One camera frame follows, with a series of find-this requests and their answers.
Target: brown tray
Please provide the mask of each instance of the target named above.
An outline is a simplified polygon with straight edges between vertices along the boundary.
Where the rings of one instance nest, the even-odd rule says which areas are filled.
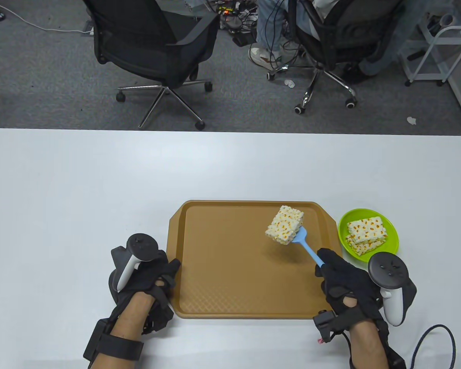
[[[304,211],[313,250],[341,255],[335,221],[314,202],[188,201],[167,238],[167,256],[182,263],[171,301],[178,316],[300,319],[331,309],[311,256],[264,234],[283,204]]]

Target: stacked rice cake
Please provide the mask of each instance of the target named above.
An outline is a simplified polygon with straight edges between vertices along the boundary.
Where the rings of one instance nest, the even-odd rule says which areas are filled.
[[[387,238],[383,220],[379,216],[355,220],[347,223],[347,242],[357,255],[363,255],[368,251],[381,246]]]
[[[280,244],[289,244],[302,226],[304,212],[282,205],[265,234]]]

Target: white cable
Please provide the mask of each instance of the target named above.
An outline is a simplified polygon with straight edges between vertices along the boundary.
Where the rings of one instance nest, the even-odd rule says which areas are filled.
[[[43,27],[39,27],[39,26],[36,26],[35,24],[31,23],[31,22],[28,22],[27,20],[25,20],[23,17],[21,17],[19,14],[17,13],[14,13],[13,11],[11,11],[10,9],[7,9],[6,7],[4,7],[3,5],[0,5],[0,8],[3,8],[5,10],[7,10],[8,12],[14,14],[17,18],[19,18],[20,20],[24,21],[25,23],[33,26],[33,27],[36,27],[36,28],[39,28],[40,30],[52,30],[52,31],[55,31],[55,32],[79,32],[79,33],[90,33],[90,31],[80,31],[80,30],[55,30],[53,28],[43,28]]]

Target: gray carpet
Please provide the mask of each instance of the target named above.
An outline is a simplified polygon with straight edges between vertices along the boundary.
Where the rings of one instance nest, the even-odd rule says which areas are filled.
[[[81,0],[3,0],[25,19],[43,27],[81,30],[88,16]],[[93,39],[77,33],[43,32],[12,14],[0,23],[0,127],[136,130],[156,91],[114,97],[116,87],[145,84],[111,63],[99,65]],[[308,72],[288,72],[266,81],[265,70],[248,60],[220,31],[213,56],[199,76],[213,79],[213,92],[188,86],[180,95],[203,117],[209,131],[461,135],[461,109],[449,86],[404,86],[393,63],[378,77],[357,87],[359,104],[346,109],[347,95],[330,79],[317,84],[306,114],[294,106],[309,84]],[[410,125],[406,118],[417,119]],[[194,119],[166,96],[148,130],[194,130]]]

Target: white cart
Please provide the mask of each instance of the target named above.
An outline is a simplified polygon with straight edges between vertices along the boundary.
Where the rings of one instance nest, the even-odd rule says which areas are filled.
[[[449,66],[438,49],[440,45],[461,45],[461,15],[452,5],[436,7],[431,10],[431,13],[451,14],[455,19],[455,25],[443,28],[433,36],[427,28],[427,19],[424,17],[420,21],[418,26],[423,38],[408,40],[399,52],[401,65],[408,78],[405,83],[406,86],[410,86],[413,81],[420,80],[434,80],[439,86],[442,86],[461,60],[460,51],[457,59]],[[413,61],[407,59],[413,53],[425,49],[427,51],[421,60],[419,58]]]

